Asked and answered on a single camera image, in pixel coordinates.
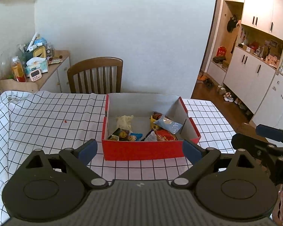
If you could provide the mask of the white hallway cabinets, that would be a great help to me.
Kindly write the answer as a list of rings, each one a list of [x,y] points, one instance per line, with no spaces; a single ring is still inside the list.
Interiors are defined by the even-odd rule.
[[[283,117],[283,0],[222,0],[206,74],[252,114],[277,127]]]

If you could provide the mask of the green snack packet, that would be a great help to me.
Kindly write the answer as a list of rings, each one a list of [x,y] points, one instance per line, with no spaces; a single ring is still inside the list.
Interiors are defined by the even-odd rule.
[[[120,134],[121,131],[122,131],[122,130],[121,130],[120,128],[117,128],[117,129],[112,133],[112,135],[114,135],[114,136],[119,136],[119,134]]]

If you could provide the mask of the tissue pack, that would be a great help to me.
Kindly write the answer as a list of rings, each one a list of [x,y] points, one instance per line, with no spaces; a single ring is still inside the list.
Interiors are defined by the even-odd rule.
[[[46,58],[33,57],[26,62],[25,73],[27,76],[37,69],[39,69],[41,73],[48,72],[48,62]]]

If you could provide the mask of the pink digital timer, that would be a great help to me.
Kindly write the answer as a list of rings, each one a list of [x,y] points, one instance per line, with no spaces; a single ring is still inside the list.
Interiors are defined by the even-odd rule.
[[[32,82],[36,82],[37,80],[41,79],[42,73],[40,69],[33,70],[29,73],[29,78]]]

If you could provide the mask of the red cardboard box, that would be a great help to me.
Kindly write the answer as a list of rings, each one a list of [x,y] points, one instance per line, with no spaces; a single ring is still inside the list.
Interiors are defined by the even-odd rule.
[[[153,131],[150,117],[161,113],[182,124],[175,140],[146,141]],[[117,118],[131,116],[131,132],[140,134],[138,141],[116,138]],[[183,157],[184,140],[195,144],[201,134],[194,120],[189,117],[183,99],[176,95],[146,93],[110,93],[106,95],[105,117],[102,130],[102,147],[107,161],[155,160]]]

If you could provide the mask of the orange drink bottle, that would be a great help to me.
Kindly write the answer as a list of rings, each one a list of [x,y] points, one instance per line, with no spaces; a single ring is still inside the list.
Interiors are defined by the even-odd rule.
[[[25,73],[22,67],[22,63],[18,56],[12,58],[12,72],[17,82],[26,82]]]

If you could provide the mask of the brown wooden chair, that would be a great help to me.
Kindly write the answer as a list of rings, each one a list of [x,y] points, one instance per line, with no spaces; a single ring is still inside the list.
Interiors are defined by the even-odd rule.
[[[123,60],[114,57],[86,59],[67,71],[71,93],[120,93]]]

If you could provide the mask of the white checked tablecloth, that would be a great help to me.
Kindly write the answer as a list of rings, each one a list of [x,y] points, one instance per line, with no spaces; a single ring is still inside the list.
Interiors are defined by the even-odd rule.
[[[196,99],[183,99],[183,102],[200,132],[199,145],[234,153],[231,138],[235,131],[216,106]],[[95,139],[98,153],[87,166],[109,183],[114,179],[171,181],[192,166],[186,158],[106,161],[101,143],[105,103],[106,96],[97,94],[48,91],[1,94],[0,225],[9,218],[1,199],[2,189],[35,149],[58,153]]]

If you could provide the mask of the red orange snack bag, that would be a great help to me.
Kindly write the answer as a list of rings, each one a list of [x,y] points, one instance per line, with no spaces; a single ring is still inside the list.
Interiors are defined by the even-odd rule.
[[[155,130],[155,134],[158,141],[177,141],[176,136],[165,129]]]

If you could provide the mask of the cream snack in box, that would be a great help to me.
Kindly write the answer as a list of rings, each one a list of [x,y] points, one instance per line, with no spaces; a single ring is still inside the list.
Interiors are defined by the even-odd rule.
[[[132,120],[134,116],[133,115],[123,115],[116,117],[116,127],[124,130],[132,130]]]

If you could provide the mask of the light blue cookie packet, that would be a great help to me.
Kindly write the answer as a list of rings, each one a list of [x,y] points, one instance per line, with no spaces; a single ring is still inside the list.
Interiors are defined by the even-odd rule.
[[[171,134],[176,134],[183,127],[179,122],[175,122],[165,115],[162,115],[158,120],[154,122],[155,125],[159,126],[162,129],[167,130]]]

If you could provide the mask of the yellow snack packet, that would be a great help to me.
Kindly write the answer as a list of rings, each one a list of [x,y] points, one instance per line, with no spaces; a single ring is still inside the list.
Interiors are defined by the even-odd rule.
[[[155,122],[156,122],[156,119],[154,119],[153,116],[151,116],[151,117],[150,117],[150,128],[151,128],[152,130],[158,130],[158,129],[160,129],[160,127],[159,127],[157,124],[155,124]]]

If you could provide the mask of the wooden side cabinet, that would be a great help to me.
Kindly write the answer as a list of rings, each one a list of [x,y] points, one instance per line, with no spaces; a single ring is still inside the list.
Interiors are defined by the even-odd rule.
[[[62,57],[62,62],[48,66],[48,72],[35,82],[27,79],[26,82],[17,82],[13,79],[0,80],[0,92],[24,91],[35,93],[49,91],[52,93],[70,93],[67,71],[70,68],[70,52],[55,50],[55,56]]]

